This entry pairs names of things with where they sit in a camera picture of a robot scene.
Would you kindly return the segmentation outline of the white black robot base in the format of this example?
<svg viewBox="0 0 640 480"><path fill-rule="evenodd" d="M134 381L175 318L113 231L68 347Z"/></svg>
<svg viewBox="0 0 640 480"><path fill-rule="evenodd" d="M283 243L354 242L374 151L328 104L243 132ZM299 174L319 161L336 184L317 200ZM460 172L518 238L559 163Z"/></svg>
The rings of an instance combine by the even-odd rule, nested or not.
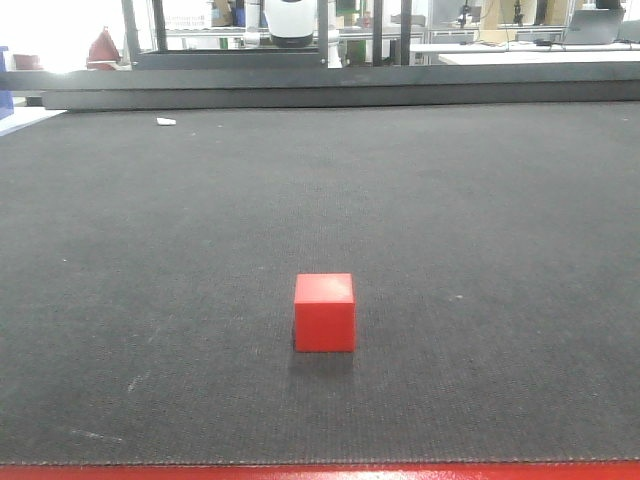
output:
<svg viewBox="0 0 640 480"><path fill-rule="evenodd" d="M266 0L264 13L272 42L280 48L305 48L313 40L316 2Z"/></svg>

